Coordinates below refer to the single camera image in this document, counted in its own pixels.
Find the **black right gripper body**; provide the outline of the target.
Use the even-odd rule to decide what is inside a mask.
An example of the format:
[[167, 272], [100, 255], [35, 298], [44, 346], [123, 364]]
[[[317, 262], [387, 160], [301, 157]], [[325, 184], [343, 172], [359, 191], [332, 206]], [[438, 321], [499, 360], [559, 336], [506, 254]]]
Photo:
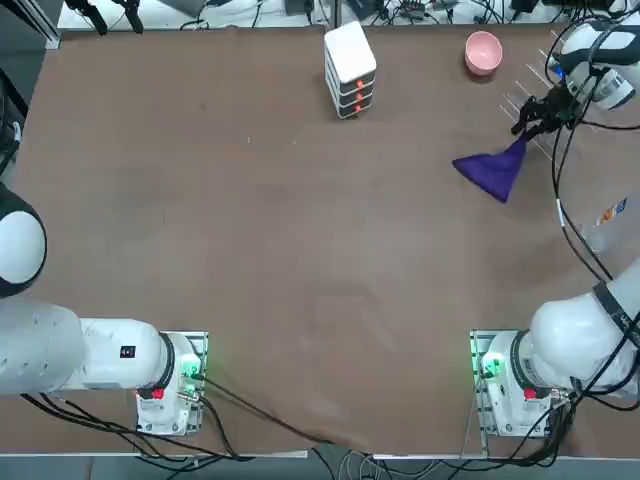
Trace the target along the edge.
[[553, 87], [540, 101], [545, 124], [572, 125], [575, 121], [574, 97], [566, 87]]

